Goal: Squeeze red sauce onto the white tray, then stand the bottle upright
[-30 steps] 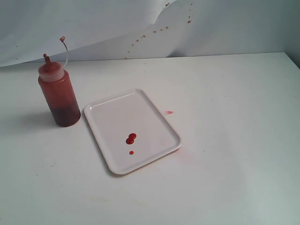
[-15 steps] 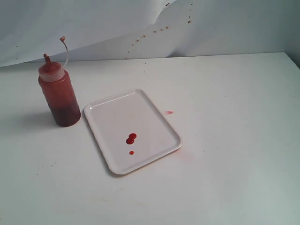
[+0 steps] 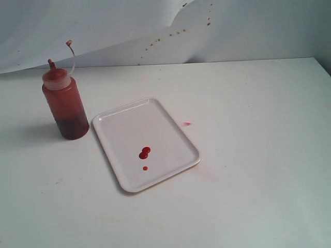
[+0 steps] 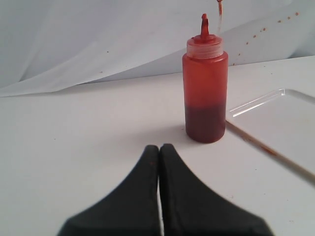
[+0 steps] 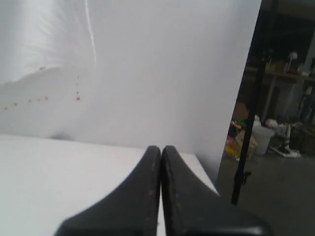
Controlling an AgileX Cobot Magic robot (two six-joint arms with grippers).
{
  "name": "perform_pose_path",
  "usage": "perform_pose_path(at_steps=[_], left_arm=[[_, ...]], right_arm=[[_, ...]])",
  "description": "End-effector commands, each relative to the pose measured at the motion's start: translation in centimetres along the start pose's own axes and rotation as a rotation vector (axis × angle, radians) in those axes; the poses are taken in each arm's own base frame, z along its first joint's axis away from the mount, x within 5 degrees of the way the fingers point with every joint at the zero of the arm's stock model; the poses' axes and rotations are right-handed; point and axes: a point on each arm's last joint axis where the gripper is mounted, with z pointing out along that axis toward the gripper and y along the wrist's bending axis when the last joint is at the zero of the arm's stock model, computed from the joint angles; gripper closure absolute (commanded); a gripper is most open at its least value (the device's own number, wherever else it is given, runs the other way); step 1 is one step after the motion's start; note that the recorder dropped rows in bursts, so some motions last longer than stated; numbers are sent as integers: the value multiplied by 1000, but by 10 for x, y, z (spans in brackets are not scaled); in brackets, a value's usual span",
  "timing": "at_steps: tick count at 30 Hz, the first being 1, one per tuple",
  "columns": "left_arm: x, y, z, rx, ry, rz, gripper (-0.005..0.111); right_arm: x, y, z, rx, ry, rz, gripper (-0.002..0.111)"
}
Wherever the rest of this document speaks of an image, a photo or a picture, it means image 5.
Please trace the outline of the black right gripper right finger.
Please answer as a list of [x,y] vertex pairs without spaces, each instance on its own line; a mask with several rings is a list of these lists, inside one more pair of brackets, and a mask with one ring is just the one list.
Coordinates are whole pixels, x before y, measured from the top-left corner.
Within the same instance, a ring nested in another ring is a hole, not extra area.
[[168,236],[269,236],[261,218],[224,201],[184,162],[174,146],[161,160],[161,193]]

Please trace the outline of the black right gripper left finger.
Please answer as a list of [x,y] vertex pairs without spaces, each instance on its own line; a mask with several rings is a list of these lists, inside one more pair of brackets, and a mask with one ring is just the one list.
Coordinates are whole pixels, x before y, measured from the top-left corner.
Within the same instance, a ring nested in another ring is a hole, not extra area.
[[147,147],[130,175],[109,195],[66,219],[58,236],[155,236],[160,198],[160,149]]

